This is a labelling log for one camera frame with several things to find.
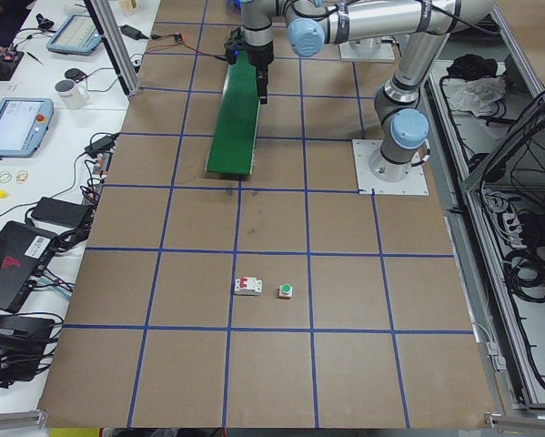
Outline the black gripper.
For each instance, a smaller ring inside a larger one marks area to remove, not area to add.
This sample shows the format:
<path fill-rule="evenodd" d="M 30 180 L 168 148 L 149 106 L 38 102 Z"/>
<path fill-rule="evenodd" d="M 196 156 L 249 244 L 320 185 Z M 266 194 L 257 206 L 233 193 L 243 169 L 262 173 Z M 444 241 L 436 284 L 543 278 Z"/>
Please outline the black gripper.
<path fill-rule="evenodd" d="M 230 65 L 237 62 L 240 51 L 245 51 L 252 66 L 268 67 L 273 62 L 272 26 L 237 27 L 230 31 L 224 49 L 225 59 Z"/>

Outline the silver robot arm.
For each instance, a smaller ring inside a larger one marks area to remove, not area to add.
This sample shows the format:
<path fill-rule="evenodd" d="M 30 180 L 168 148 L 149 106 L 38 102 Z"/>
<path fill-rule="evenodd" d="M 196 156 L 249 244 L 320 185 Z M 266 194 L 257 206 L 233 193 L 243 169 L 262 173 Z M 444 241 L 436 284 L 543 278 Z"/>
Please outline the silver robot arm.
<path fill-rule="evenodd" d="M 420 89 L 439 52 L 450 34 L 477 27 L 493 6 L 491 1 L 238 1 L 239 47 L 255 70 L 257 98 L 265 105 L 276 18 L 284 19 L 291 49 L 302 59 L 333 45 L 346 61 L 378 62 L 381 45 L 405 36 L 395 73 L 374 97 L 384 135 L 380 158 L 400 168 L 427 138 L 428 120 L 418 110 Z"/>

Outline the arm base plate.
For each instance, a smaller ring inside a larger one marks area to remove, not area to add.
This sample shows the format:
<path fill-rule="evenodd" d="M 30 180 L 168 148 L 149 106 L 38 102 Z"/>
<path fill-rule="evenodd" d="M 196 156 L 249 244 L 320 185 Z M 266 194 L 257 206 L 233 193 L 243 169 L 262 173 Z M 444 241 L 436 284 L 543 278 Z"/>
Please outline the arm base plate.
<path fill-rule="evenodd" d="M 354 139 L 353 158 L 359 195 L 427 196 L 429 189 L 417 149 L 409 163 L 389 163 L 379 139 Z"/>

